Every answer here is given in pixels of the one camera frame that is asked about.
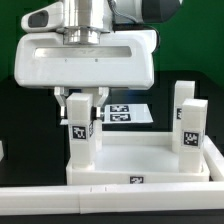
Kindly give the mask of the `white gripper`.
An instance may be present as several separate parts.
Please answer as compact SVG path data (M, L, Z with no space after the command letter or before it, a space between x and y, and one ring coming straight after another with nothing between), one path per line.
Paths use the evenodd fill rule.
M94 118L100 119L108 87L148 89L154 83L157 32L142 27L142 6L141 1L57 1L24 15L16 81L55 87L62 118L68 88L98 87Z

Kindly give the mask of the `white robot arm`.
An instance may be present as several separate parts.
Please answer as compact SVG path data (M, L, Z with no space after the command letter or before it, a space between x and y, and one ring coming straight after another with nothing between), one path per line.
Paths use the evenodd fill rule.
M14 77L30 88L52 88L68 111L71 89L146 90L154 84L158 31L183 0L56 0L22 17Z

